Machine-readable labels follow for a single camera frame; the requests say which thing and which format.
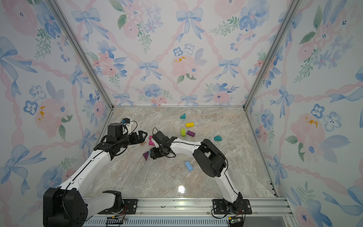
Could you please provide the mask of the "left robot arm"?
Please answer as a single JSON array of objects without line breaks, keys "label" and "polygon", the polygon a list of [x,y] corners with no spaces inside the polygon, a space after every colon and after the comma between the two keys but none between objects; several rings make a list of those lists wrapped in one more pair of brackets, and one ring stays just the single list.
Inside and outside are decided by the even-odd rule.
[{"label": "left robot arm", "polygon": [[94,198],[85,198],[86,191],[99,172],[130,145],[142,144],[147,132],[133,130],[130,119],[108,125],[107,134],[94,147],[87,161],[57,188],[43,195],[43,225],[45,227],[81,227],[94,215],[109,211],[124,215],[127,206],[122,193],[106,190]]}]

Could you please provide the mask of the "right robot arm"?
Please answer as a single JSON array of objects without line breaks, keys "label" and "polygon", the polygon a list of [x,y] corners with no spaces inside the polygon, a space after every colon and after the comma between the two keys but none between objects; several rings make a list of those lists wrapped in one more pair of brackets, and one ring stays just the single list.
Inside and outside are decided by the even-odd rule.
[{"label": "right robot arm", "polygon": [[158,131],[153,134],[152,142],[155,145],[150,150],[152,159],[175,158],[177,154],[194,157],[201,170],[216,181],[227,210],[233,214],[246,213],[247,204],[229,176],[228,160],[210,140],[185,141],[177,137],[169,138]]}]

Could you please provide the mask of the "purple triangular block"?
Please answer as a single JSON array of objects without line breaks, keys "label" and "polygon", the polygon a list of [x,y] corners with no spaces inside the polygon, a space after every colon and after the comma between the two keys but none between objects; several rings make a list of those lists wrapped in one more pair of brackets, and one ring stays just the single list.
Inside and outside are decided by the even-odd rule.
[{"label": "purple triangular block", "polygon": [[144,159],[145,159],[145,160],[147,160],[147,159],[148,159],[148,157],[149,157],[149,152],[145,152],[145,153],[143,153],[143,157],[144,157]]}]

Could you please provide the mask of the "dark purple small block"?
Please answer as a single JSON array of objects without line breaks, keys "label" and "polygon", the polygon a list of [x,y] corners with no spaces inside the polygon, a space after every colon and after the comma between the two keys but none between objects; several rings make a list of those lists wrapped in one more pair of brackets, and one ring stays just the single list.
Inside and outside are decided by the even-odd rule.
[{"label": "dark purple small block", "polygon": [[195,137],[196,133],[192,132],[192,131],[187,131],[186,133],[189,136]]}]

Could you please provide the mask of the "light blue rectangular block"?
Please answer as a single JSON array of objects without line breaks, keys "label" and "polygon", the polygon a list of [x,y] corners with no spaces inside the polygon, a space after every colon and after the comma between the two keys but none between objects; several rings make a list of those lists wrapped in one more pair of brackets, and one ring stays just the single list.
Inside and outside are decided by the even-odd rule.
[{"label": "light blue rectangular block", "polygon": [[191,172],[193,170],[193,167],[192,167],[192,165],[191,165],[191,163],[189,161],[185,162],[185,166],[187,167],[188,171]]}]

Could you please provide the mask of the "teal wedge block right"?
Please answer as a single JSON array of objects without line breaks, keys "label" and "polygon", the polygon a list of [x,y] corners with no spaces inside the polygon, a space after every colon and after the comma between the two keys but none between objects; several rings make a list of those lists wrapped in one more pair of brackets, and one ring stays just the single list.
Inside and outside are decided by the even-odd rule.
[{"label": "teal wedge block right", "polygon": [[214,141],[222,141],[222,140],[223,140],[222,137],[219,135],[214,137]]}]

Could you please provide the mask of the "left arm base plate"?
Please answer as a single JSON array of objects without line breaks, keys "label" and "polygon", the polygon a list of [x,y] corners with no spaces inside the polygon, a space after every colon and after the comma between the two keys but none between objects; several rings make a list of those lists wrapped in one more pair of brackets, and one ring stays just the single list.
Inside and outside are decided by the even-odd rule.
[{"label": "left arm base plate", "polygon": [[137,199],[122,199],[122,207],[120,209],[106,209],[98,214],[103,215],[119,215],[119,214],[136,214],[138,205]]}]

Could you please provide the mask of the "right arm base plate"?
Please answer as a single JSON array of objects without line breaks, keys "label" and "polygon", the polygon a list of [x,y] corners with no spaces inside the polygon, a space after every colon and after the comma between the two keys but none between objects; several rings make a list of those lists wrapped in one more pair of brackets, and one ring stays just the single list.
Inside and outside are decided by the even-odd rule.
[{"label": "right arm base plate", "polygon": [[237,199],[235,202],[228,202],[225,199],[213,199],[212,208],[214,214],[252,214],[251,204],[248,199]]}]

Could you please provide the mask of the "left corner aluminium post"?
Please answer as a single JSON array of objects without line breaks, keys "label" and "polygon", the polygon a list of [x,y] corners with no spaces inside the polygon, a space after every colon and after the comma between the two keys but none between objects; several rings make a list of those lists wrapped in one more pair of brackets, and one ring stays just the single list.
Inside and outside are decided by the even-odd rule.
[{"label": "left corner aluminium post", "polygon": [[53,13],[55,18],[60,23],[60,26],[64,30],[65,34],[69,37],[69,41],[70,41],[74,51],[76,52],[77,57],[79,57],[81,63],[83,64],[83,66],[85,67],[87,73],[89,74],[92,81],[94,82],[95,87],[98,89],[101,97],[106,102],[106,105],[111,110],[113,110],[114,105],[111,103],[111,100],[110,100],[108,94],[106,93],[104,87],[102,86],[101,81],[98,79],[97,75],[95,74],[91,63],[87,58],[87,55],[86,55],[84,49],[82,48],[80,42],[78,41],[78,39],[76,37],[76,34],[74,33],[72,27],[70,26],[70,24],[69,24],[68,20],[66,19],[64,13],[62,12],[62,10],[60,8],[60,5],[58,4],[57,1],[54,1],[54,0],[45,1],[45,2],[47,4],[47,6],[50,8],[50,11]]}]

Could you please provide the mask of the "corner aluminium post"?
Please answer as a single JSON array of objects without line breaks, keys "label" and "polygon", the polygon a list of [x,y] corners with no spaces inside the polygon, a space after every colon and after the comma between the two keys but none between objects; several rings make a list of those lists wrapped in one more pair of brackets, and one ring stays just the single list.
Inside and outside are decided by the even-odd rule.
[{"label": "corner aluminium post", "polygon": [[299,4],[300,4],[299,0],[291,1],[291,5],[289,6],[289,8],[286,12],[284,20],[277,32],[277,36],[276,36],[275,40],[272,42],[272,45],[271,45],[269,51],[267,52],[267,57],[265,59],[265,62],[263,63],[261,70],[258,73],[256,80],[254,81],[252,88],[249,92],[249,96],[246,99],[246,102],[244,104],[245,112],[248,110],[249,106],[252,104],[253,97],[254,97],[255,93],[257,92],[258,87],[259,87],[260,83],[262,82],[269,65],[272,63],[272,60],[274,59],[274,56],[280,47],[280,44],[282,42],[284,35],[286,34],[286,32],[288,30],[288,27],[291,25],[291,22],[292,22],[294,16],[296,15],[296,11],[299,7]]},{"label": "corner aluminium post", "polygon": [[98,79],[97,75],[95,74],[91,63],[87,58],[87,55],[86,55],[84,49],[82,48],[80,42],[78,41],[78,39],[76,37],[76,34],[74,33],[72,27],[70,26],[70,24],[69,24],[68,20],[66,19],[64,13],[62,12],[62,10],[60,8],[60,5],[58,4],[57,1],[54,1],[54,0],[45,1],[45,2],[47,4],[47,6],[50,8],[50,11],[53,13],[55,18],[60,23],[60,26],[64,30],[65,34],[69,37],[69,41],[70,41],[74,51],[76,52],[77,57],[79,57],[81,63],[83,64],[83,66],[85,67],[87,73],[89,74],[92,81],[94,82],[95,87],[98,89],[101,97],[106,102],[106,105],[111,110],[113,110],[114,105],[111,103],[111,100],[110,100],[108,94],[106,93],[104,87],[102,86],[101,81]]}]

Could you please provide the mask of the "aluminium front rail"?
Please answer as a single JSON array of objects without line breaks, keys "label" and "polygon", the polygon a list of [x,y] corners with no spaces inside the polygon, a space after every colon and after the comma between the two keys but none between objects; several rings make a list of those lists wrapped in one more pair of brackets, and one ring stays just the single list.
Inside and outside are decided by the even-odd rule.
[{"label": "aluminium front rail", "polygon": [[82,227],[296,227],[284,198],[249,198],[252,214],[213,213],[213,198],[138,198],[136,214],[96,214]]}]

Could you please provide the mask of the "right corner aluminium post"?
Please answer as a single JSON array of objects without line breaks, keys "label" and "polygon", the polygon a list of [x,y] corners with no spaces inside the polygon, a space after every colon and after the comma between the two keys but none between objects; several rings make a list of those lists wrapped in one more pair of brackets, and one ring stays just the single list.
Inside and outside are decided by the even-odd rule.
[{"label": "right corner aluminium post", "polygon": [[294,16],[296,15],[296,11],[299,7],[299,4],[300,4],[299,0],[291,1],[291,5],[289,6],[289,8],[286,12],[284,20],[277,32],[277,36],[276,36],[275,40],[272,42],[272,45],[271,45],[269,51],[267,52],[267,57],[265,59],[265,62],[263,63],[261,70],[258,73],[256,80],[254,81],[252,88],[249,92],[249,96],[246,99],[246,102],[244,104],[245,112],[248,110],[249,106],[252,104],[253,97],[254,97],[255,93],[257,92],[258,87],[259,87],[260,83],[262,82],[269,65],[272,63],[272,60],[274,59],[274,56],[280,47],[280,44],[282,42],[284,35],[286,34],[286,32],[288,30],[288,27],[291,25],[291,22],[292,22]]}]

